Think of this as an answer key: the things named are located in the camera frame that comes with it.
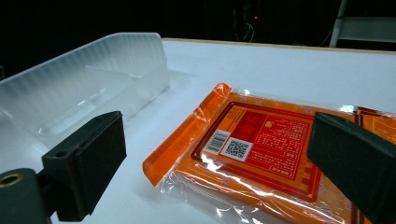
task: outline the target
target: white surface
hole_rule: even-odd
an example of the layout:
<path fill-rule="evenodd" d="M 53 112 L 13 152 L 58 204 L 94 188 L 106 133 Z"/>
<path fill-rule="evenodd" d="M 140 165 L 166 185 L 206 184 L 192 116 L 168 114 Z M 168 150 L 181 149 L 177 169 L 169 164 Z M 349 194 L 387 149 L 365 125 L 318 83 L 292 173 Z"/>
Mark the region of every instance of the white surface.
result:
<path fill-rule="evenodd" d="M 217 223 L 152 187 L 142 162 L 220 82 L 295 103 L 361 105 L 396 112 L 396 55 L 178 41 L 163 41 L 163 46 L 171 70 L 170 87 L 125 120 L 128 157 L 92 216 L 82 223 Z M 0 141 L 9 139 L 6 133 L 0 134 Z M 40 150 L 35 145 L 25 147 L 16 150 L 35 151 L 27 154 L 31 163 L 26 166 L 39 169 Z M 7 163 L 18 157 L 7 155 Z M 0 163 L 0 173 L 4 171 Z M 57 217 L 52 221 L 58 223 Z"/>

